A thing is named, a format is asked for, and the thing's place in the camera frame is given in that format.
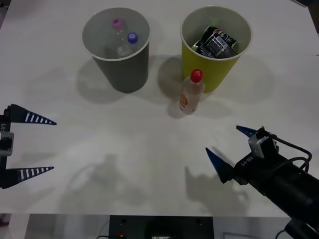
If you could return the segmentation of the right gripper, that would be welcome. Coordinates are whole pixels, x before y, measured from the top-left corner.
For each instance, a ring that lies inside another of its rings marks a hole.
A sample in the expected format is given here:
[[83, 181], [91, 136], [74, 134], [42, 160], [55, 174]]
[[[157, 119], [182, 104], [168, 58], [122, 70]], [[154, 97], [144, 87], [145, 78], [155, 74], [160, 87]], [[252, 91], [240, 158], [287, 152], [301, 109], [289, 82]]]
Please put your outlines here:
[[[255, 129], [239, 125], [236, 126], [236, 129], [248, 137], [257, 133]], [[234, 178], [238, 184], [250, 184], [257, 190], [260, 190], [275, 175], [276, 167], [287, 161], [278, 153], [272, 154], [268, 158], [259, 158], [250, 152], [233, 168], [210, 149], [206, 148], [205, 150], [221, 183], [224, 184]]]

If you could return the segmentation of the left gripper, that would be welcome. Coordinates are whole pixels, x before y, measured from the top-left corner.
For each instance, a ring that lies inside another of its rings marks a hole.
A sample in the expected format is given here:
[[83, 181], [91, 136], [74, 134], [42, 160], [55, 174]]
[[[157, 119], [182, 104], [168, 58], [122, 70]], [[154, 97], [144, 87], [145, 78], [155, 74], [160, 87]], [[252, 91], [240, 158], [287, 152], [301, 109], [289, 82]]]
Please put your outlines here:
[[7, 189], [28, 179], [48, 172], [54, 167], [11, 168], [6, 169], [7, 157], [11, 156], [11, 123], [31, 123], [57, 125], [56, 122], [29, 111], [21, 106], [11, 104], [6, 108], [6, 117], [0, 117], [0, 188]]

